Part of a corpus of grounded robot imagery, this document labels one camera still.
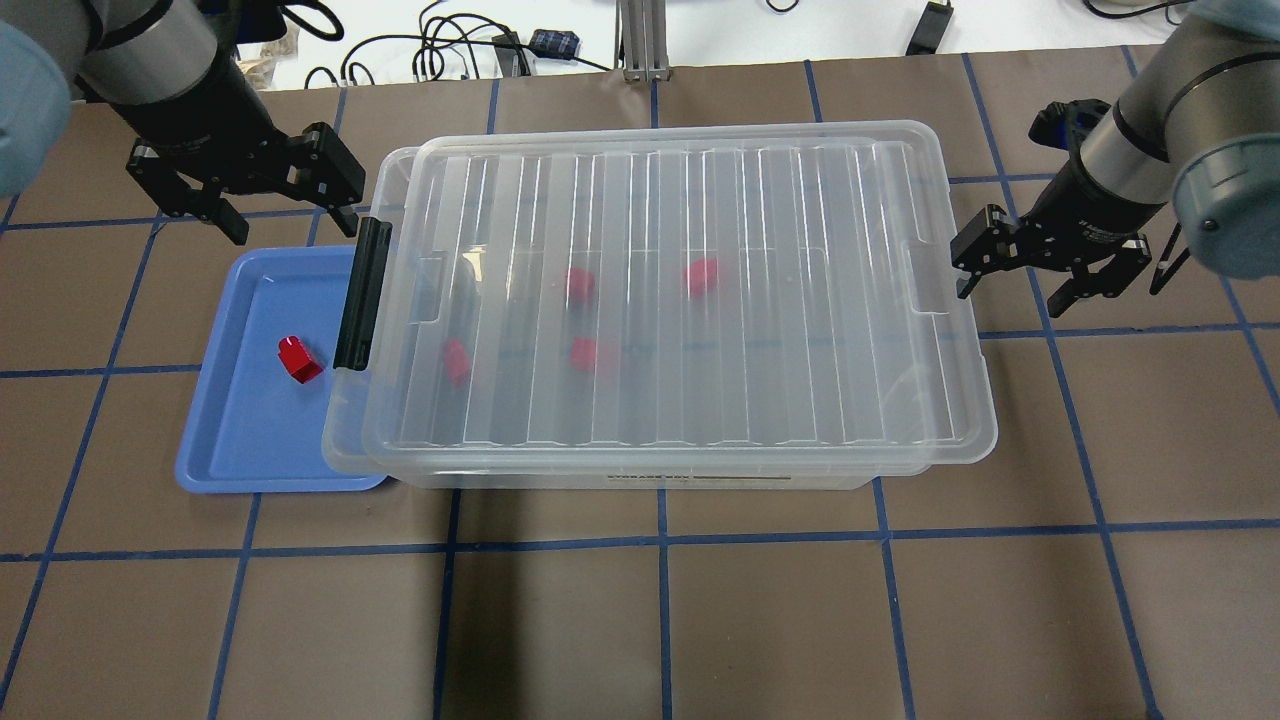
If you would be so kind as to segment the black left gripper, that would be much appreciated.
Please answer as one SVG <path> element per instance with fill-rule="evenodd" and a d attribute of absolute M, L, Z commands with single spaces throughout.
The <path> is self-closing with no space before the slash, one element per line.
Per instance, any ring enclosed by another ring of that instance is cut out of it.
<path fill-rule="evenodd" d="M 230 196 L 279 195 L 328 211 L 346 238 L 358 234 L 356 204 L 366 170 L 337 129 L 324 122 L 298 135 L 274 129 L 233 137 L 230 131 L 188 143 L 157 147 L 134 141 L 127 174 L 169 217 L 191 215 L 246 246 L 250 224 Z"/>

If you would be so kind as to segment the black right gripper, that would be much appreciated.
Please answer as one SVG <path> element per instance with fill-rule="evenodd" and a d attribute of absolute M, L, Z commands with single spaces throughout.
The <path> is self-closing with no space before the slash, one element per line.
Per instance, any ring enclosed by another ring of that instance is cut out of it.
<path fill-rule="evenodd" d="M 1070 275 L 1046 300 L 1051 318 L 1085 299 L 1116 299 L 1151 263 L 1140 231 L 1152 218 L 1152 204 L 1083 176 L 1052 179 L 1020 217 L 988 204 L 951 240 L 956 297 L 970 299 L 986 275 L 1033 266 Z"/>

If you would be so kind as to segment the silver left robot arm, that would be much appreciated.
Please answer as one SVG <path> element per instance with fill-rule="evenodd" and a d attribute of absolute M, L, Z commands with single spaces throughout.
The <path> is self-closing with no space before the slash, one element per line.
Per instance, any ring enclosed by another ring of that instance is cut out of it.
<path fill-rule="evenodd" d="M 237 64 L 243 44 L 306 28 L 300 9 L 344 27 L 321 1 L 5 1 L 3 195 L 38 177 L 64 133 L 76 88 L 133 131 L 129 177 L 166 217 L 193 217 L 233 243 L 248 238 L 230 196 L 278 195 L 358 231 L 365 169 L 324 122 L 279 129 Z"/>

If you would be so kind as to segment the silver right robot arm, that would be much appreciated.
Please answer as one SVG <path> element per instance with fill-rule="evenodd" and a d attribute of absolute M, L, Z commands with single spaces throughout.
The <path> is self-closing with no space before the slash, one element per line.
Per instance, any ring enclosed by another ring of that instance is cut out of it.
<path fill-rule="evenodd" d="M 1065 274 L 1046 309 L 1158 293 L 1188 260 L 1228 278 L 1279 272 L 1275 1 L 1196 1 L 1114 101 L 1051 102 L 1029 140 L 1068 155 L 1029 211 L 983 208 L 951 240 L 968 299 L 987 275 Z"/>

